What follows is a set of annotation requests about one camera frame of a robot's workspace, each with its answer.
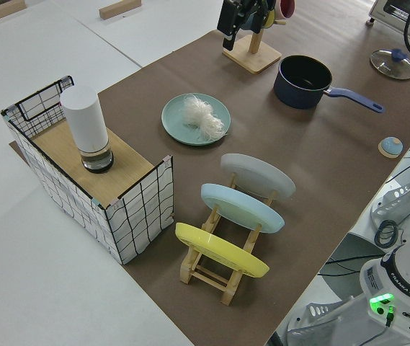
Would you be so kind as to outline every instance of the white canister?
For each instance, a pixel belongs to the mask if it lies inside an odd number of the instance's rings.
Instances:
[[[70,86],[61,94],[61,106],[84,167],[95,173],[109,169],[113,153],[97,93],[89,86]]]

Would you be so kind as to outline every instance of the glass lid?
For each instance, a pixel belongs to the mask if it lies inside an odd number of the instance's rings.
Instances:
[[[394,79],[410,79],[410,60],[400,49],[377,50],[371,54],[370,62],[386,76]]]

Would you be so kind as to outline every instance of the teal plate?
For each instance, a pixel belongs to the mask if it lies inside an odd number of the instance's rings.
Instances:
[[[223,122],[224,131],[227,133],[231,125],[231,115],[226,106],[214,97],[196,93],[176,96],[164,106],[163,112],[161,112],[161,122],[164,129],[176,141],[191,146],[206,146],[207,144],[219,141],[220,138],[211,140],[203,138],[198,127],[184,124],[184,99],[190,95],[195,95],[213,107],[213,115]]]

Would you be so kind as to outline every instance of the green light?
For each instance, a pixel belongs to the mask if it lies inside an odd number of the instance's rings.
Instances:
[[[381,301],[392,301],[392,300],[393,300],[393,294],[386,293],[386,294],[383,294],[381,296],[371,298],[370,303],[373,304],[373,303],[379,303]]]
[[[393,300],[393,294],[391,293],[385,293],[381,296],[377,296],[374,298],[370,299],[370,306],[371,309],[374,312],[378,312],[378,307],[380,307],[381,304],[387,304]]]

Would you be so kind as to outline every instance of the brown paper mat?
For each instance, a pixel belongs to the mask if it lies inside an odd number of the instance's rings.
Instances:
[[[296,6],[288,24],[265,30],[262,40],[283,56],[305,54],[324,62],[333,86],[374,99],[386,107],[384,114],[329,97],[313,110],[290,108],[272,91],[277,64],[250,74],[222,54],[218,32],[99,95],[107,127],[139,154],[151,162],[174,156],[176,221],[205,221],[210,211],[200,186],[228,182],[219,169],[225,153],[267,161],[297,186],[289,200],[272,205],[286,226],[262,234],[254,248],[270,271],[260,279],[243,278],[230,307],[219,303],[220,291],[213,287],[179,281],[187,248],[173,226],[125,266],[196,345],[262,346],[397,164],[379,153],[378,143],[395,136],[405,149],[410,146],[410,81],[389,79],[369,63],[374,50],[403,48],[401,35],[378,23],[366,27],[369,7],[356,1],[305,0]],[[231,128],[223,140],[186,146],[163,129],[164,105],[190,92],[216,97],[229,109]],[[216,234],[241,245],[247,236],[224,220]]]

